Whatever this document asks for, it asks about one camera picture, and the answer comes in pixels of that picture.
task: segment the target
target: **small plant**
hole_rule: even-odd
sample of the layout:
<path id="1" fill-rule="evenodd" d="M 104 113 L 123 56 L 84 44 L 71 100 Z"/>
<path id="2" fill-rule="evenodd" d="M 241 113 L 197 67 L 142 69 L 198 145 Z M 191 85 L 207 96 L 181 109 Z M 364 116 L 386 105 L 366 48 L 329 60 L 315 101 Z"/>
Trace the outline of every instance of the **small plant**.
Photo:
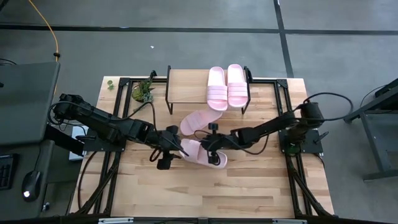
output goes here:
<path id="1" fill-rule="evenodd" d="M 108 90 L 113 90 L 113 89 L 114 89 L 114 85 L 113 85 L 112 80 L 109 80 L 109 81 L 107 82 L 107 84 L 108 84 Z"/>
<path id="2" fill-rule="evenodd" d="M 152 102 L 154 96 L 150 93 L 154 88 L 151 88 L 152 79 L 154 77 L 154 72 L 152 72 L 149 78 L 139 82 L 138 86 L 134 87 L 131 97 L 138 102 L 146 103 Z"/>

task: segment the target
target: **wood grain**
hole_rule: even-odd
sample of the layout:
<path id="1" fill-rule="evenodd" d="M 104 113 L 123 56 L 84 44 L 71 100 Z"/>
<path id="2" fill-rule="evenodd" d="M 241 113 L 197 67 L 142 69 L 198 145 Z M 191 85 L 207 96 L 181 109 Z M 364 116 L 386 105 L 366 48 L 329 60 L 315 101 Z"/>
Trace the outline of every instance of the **wood grain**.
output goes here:
<path id="1" fill-rule="evenodd" d="M 225 83 L 227 83 L 228 71 L 224 70 L 224 74 Z M 206 103 L 208 77 L 209 70 L 206 69 L 171 69 L 168 101 L 170 103 Z"/>
<path id="2" fill-rule="evenodd" d="M 104 77 L 97 107 L 112 113 L 116 90 L 107 90 L 106 82 L 118 85 L 119 77 Z M 302 79 L 288 79 L 293 107 L 307 94 Z M 206 108 L 206 104 L 174 104 L 170 115 L 165 102 L 165 84 L 154 83 L 154 104 L 158 129 L 179 125 L 191 112 Z M 234 128 L 256 126 L 277 116 L 274 89 L 270 85 L 252 84 L 252 100 L 244 115 L 240 110 L 228 110 L 217 121 L 220 132 Z M 121 112 L 124 107 L 122 97 Z M 139 103 L 131 101 L 130 113 Z M 134 118 L 152 122 L 150 106 Z M 259 151 L 265 138 L 250 151 Z M 175 159 L 170 170 L 157 170 L 149 162 L 152 150 L 129 142 L 122 154 L 118 181 L 113 200 L 112 216 L 130 217 L 294 217 L 284 156 L 279 152 L 276 134 L 271 134 L 266 150 L 258 156 L 243 151 L 224 150 L 228 155 L 226 169 L 216 170 Z M 84 175 L 81 194 L 83 203 L 98 184 L 103 153 L 97 153 Z M 303 155 L 308 187 L 324 208 L 333 213 L 328 184 L 322 163 L 313 155 Z M 300 208 L 304 212 L 302 193 L 298 190 Z M 71 211 L 77 210 L 76 194 Z"/>

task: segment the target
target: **pink slide sandal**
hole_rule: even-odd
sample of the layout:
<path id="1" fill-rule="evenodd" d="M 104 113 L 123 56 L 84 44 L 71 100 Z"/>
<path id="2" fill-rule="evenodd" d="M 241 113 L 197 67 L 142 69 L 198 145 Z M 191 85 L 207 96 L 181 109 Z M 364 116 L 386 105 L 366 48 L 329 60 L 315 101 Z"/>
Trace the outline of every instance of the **pink slide sandal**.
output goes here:
<path id="1" fill-rule="evenodd" d="M 248 84 L 238 64 L 228 67 L 228 104 L 235 108 L 242 108 L 248 103 Z"/>
<path id="2" fill-rule="evenodd" d="M 226 111 L 227 99 L 224 70 L 221 67 L 213 67 L 209 71 L 207 83 L 207 104 L 213 110 Z"/>
<path id="3" fill-rule="evenodd" d="M 201 164 L 204 166 L 208 166 L 211 168 L 217 168 L 217 169 L 222 169 L 225 167 L 228 158 L 226 157 L 226 154 L 222 152 L 217 152 L 218 156 L 220 157 L 220 164 L 218 166 L 209 164 L 208 159 L 207 159 L 207 151 L 202 148 L 200 145 L 200 142 L 191 140 L 191 139 L 183 139 L 181 140 L 181 146 L 184 149 L 185 152 L 189 156 L 186 156 L 184 153 L 180 152 L 180 155 L 188 162 L 193 162 L 196 164 Z"/>
<path id="4" fill-rule="evenodd" d="M 198 110 L 190 113 L 181 121 L 180 130 L 183 135 L 189 136 L 196 130 L 201 130 L 208 123 L 216 121 L 223 115 L 223 112 L 212 109 Z"/>

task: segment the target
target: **orange cable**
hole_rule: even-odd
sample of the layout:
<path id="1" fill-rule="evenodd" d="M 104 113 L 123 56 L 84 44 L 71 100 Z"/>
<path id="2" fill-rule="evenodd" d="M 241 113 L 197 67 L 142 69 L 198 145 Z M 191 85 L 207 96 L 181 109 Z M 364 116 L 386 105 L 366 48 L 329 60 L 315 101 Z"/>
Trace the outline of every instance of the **orange cable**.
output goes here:
<path id="1" fill-rule="evenodd" d="M 28 1 L 33 6 L 33 8 L 36 10 L 36 12 L 40 15 L 40 17 L 44 20 L 44 22 L 47 24 L 47 26 L 49 27 L 49 29 L 50 29 L 50 31 L 52 33 L 52 36 L 54 37 L 54 40 L 55 40 L 55 53 L 57 54 L 57 55 L 54 55 L 54 56 L 55 56 L 55 61 L 58 62 L 59 52 L 58 52 L 58 40 L 57 40 L 57 37 L 55 36 L 54 31 L 51 29 L 50 24 L 45 20 L 44 16 L 36 8 L 35 4 L 33 4 L 33 2 L 31 0 L 28 0 Z"/>

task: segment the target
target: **concrete floor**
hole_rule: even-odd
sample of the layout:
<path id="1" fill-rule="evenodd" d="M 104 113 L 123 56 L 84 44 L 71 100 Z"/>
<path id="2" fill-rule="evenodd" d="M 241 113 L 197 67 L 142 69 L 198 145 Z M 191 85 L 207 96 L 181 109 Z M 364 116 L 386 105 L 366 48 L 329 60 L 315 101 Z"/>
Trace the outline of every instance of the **concrete floor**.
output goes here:
<path id="1" fill-rule="evenodd" d="M 273 0 L 36 1 L 51 24 L 127 27 L 277 29 Z M 280 0 L 286 29 L 397 30 L 395 0 Z M 25 0 L 12 0 L 0 22 L 43 24 Z M 255 77 L 287 77 L 279 34 L 177 32 L 56 32 L 60 44 L 59 93 L 95 104 L 102 77 L 148 75 L 173 68 L 247 65 Z M 397 78 L 398 35 L 287 35 L 294 77 L 308 94 L 332 91 L 355 107 L 373 88 Z M 0 58 L 17 63 L 53 60 L 48 31 L 0 30 Z M 325 117 L 346 113 L 340 99 L 319 97 Z M 396 223 L 398 179 L 364 183 L 377 171 L 360 121 L 325 123 L 321 131 L 335 213 Z"/>

